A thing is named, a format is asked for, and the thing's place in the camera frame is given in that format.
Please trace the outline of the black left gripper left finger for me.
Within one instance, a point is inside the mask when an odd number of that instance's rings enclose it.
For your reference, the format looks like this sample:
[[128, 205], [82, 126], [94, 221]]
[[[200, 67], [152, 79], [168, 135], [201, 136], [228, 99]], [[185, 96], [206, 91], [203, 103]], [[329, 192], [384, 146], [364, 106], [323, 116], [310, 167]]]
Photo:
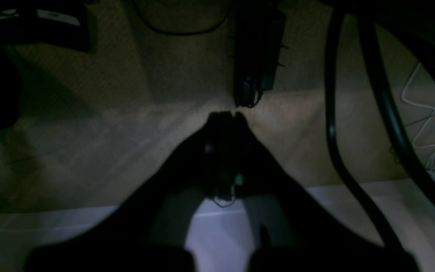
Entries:
[[227, 113], [211, 113], [160, 169], [95, 227], [33, 250], [26, 272], [193, 272], [184, 249], [204, 198], [227, 195]]

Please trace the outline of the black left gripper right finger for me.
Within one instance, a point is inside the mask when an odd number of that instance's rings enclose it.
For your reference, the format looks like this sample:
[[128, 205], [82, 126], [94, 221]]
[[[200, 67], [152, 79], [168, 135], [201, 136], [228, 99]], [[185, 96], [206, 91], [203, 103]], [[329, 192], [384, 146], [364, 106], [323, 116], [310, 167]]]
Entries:
[[416, 272], [382, 213], [370, 219], [382, 245], [344, 226], [292, 179], [255, 137], [244, 114], [233, 118], [235, 193], [248, 209], [257, 243], [249, 272]]

